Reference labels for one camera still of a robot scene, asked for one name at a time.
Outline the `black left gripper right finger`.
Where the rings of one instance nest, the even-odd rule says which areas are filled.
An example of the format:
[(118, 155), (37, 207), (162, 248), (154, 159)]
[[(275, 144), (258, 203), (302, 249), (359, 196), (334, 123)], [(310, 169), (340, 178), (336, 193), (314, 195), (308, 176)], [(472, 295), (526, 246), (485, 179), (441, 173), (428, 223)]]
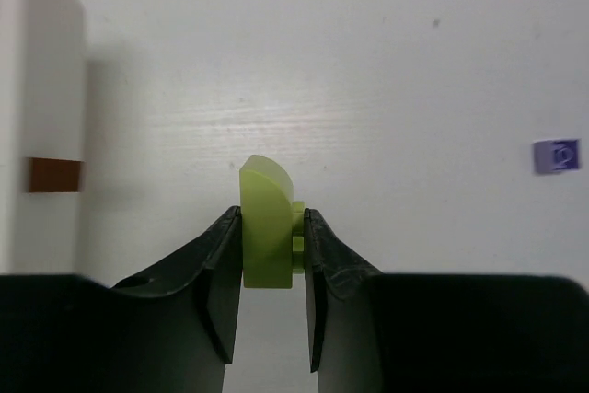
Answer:
[(571, 279), (381, 272), (313, 209), (305, 265), (322, 392), (588, 388), (588, 294)]

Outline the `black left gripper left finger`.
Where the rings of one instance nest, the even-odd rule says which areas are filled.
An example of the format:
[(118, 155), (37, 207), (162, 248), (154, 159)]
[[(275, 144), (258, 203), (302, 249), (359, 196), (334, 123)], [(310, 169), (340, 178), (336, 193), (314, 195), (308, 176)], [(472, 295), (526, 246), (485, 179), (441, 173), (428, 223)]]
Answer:
[(219, 392), (232, 362), (241, 219), (109, 287), (77, 274), (1, 279), (5, 392)]

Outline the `yellow-green lego wedge brick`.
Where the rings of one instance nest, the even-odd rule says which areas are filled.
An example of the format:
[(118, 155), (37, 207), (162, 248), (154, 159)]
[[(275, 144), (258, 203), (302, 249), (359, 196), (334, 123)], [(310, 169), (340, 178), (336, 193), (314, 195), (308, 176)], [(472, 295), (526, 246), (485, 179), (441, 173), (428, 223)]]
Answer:
[(247, 288), (290, 289), (304, 269), (305, 204), (275, 161), (251, 156), (239, 170), (243, 282)]

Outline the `purple upside-down lego brick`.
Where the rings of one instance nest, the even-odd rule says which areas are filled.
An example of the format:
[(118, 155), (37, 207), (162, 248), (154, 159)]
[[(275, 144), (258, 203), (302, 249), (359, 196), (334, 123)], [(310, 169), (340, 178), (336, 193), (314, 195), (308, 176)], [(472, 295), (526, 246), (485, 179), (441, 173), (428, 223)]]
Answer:
[(538, 175), (559, 174), (581, 168), (579, 139), (541, 140), (532, 144), (534, 171)]

